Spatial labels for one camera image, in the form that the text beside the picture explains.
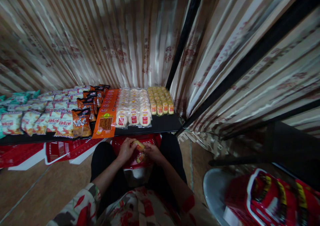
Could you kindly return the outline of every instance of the red packaging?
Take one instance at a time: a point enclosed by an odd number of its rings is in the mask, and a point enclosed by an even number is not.
[[[258,189],[252,196],[251,209],[267,225],[277,225],[277,210],[280,194],[276,179],[265,172],[259,172],[256,177]]]
[[[280,190],[279,225],[296,226],[297,200],[289,184],[281,179],[277,179],[277,182]]]
[[[301,180],[296,179],[298,187],[298,223],[301,226],[320,225],[320,193]]]

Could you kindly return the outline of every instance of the red plastic basket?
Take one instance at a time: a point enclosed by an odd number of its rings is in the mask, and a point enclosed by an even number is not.
[[[250,208],[251,189],[260,171],[265,172],[262,169],[256,169],[252,174],[234,178],[225,194],[224,203],[246,226],[266,225]]]
[[[144,135],[134,135],[130,136],[131,138],[136,138],[141,143],[151,143],[156,145],[158,148],[161,145],[161,135],[160,134],[144,134]],[[114,150],[114,153],[118,156],[120,152],[120,148],[124,140],[126,139],[126,136],[120,136],[120,137],[114,137],[112,140],[112,147]],[[148,160],[147,162],[142,162],[138,164],[136,162],[136,159],[139,157],[141,153],[138,150],[135,150],[131,156],[131,158],[128,160],[128,162],[123,166],[123,169],[136,169],[136,168],[145,168],[153,164],[152,160]]]
[[[17,166],[43,149],[43,143],[0,147],[0,168]]]
[[[54,162],[75,159],[101,141],[105,141],[105,139],[79,139],[75,141],[45,143],[45,163],[49,165]]]

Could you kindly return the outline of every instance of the tiled floor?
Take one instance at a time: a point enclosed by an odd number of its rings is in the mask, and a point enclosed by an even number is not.
[[[188,186],[206,205],[202,183],[212,154],[190,140],[180,148]],[[80,165],[65,161],[47,166],[41,161],[27,171],[1,170],[1,225],[45,225],[89,183],[91,158]]]

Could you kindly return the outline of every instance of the black pole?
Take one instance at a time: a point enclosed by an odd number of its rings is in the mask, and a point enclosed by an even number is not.
[[[282,121],[282,120],[284,120],[284,119],[287,119],[287,118],[289,118],[289,117],[298,115],[298,114],[300,114],[300,113],[302,113],[302,112],[305,112],[305,111],[309,111],[309,110],[314,109],[314,108],[319,107],[319,106],[320,106],[320,99],[315,100],[315,101],[313,101],[313,102],[310,102],[310,103],[308,103],[308,104],[305,104],[305,105],[303,105],[303,106],[301,106],[301,107],[298,107],[298,108],[296,108],[296,109],[293,109],[293,110],[291,110],[291,111],[289,111],[289,112],[286,112],[286,113],[281,114],[281,115],[279,115],[279,116],[276,116],[276,117],[274,117],[274,118],[271,118],[271,119],[269,119],[269,120],[267,120],[267,121],[258,122],[257,124],[254,124],[254,125],[252,125],[252,126],[249,126],[249,127],[245,128],[245,129],[243,129],[243,130],[240,130],[240,131],[238,131],[238,132],[235,132],[235,133],[232,133],[232,134],[230,134],[230,135],[227,135],[227,136],[223,137],[222,140],[224,141],[224,140],[228,140],[228,139],[237,137],[237,136],[242,135],[242,134],[245,134],[245,133],[247,133],[247,132],[249,132],[249,131],[251,131],[251,130],[254,130],[254,129],[258,129],[258,128],[262,128],[262,127],[264,127],[264,126],[267,126],[269,123],[273,123],[273,122],[276,122],[276,121]]]
[[[314,10],[319,3],[320,0],[296,0],[198,107],[198,109],[187,119],[175,135],[180,135],[187,127],[189,127],[205,110],[207,110],[248,70],[250,70],[258,60],[270,51],[279,40]]]
[[[174,55],[171,70],[170,70],[169,77],[167,80],[166,88],[168,90],[170,90],[174,75],[175,75],[176,70],[179,65],[179,61],[180,61],[183,49],[188,41],[189,33],[191,31],[193,21],[194,21],[196,14],[197,14],[200,2],[201,2],[201,0],[191,0],[190,7],[189,7],[187,17],[186,17],[186,20],[185,20],[183,28],[182,28],[182,32],[181,32],[181,35],[179,38],[177,50]]]

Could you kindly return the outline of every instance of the spicy strip package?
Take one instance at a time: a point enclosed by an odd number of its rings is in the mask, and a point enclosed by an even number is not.
[[[96,138],[112,138],[115,132],[116,107],[119,100],[120,89],[108,90],[101,104],[96,126],[92,135]]]

